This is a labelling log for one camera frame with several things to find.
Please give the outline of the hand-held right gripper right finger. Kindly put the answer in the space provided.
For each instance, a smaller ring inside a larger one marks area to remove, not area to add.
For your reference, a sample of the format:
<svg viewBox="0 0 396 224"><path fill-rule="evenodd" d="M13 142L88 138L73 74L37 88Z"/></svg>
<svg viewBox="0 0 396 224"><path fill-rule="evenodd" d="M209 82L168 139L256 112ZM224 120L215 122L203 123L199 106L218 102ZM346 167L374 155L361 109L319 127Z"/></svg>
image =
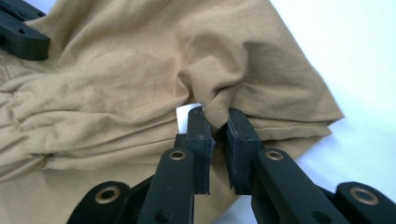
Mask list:
<svg viewBox="0 0 396 224"><path fill-rule="evenodd" d="M225 143L230 187L251 197L259 224L348 224L288 153L263 145L238 109L229 110Z"/></svg>

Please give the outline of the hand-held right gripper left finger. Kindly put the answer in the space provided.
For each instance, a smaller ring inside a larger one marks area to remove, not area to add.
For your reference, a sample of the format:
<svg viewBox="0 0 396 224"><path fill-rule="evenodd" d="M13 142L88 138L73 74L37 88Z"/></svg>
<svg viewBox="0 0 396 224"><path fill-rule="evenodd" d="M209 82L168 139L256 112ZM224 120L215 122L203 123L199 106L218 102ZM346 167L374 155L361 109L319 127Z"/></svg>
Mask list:
<svg viewBox="0 0 396 224"><path fill-rule="evenodd" d="M192 224L194 196L209 193L215 141L203 109L188 112L187 131L166 150L148 189L137 224Z"/></svg>

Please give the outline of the tan pants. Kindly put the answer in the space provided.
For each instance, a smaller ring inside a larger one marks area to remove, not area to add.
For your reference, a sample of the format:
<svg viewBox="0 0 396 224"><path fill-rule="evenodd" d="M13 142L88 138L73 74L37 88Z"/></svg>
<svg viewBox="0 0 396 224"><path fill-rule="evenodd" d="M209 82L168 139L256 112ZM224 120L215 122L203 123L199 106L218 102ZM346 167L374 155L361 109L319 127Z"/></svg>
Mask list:
<svg viewBox="0 0 396 224"><path fill-rule="evenodd" d="M0 50L0 224L66 224L93 186L136 184L202 105L299 156L342 117L270 0L57 0L32 62Z"/></svg>

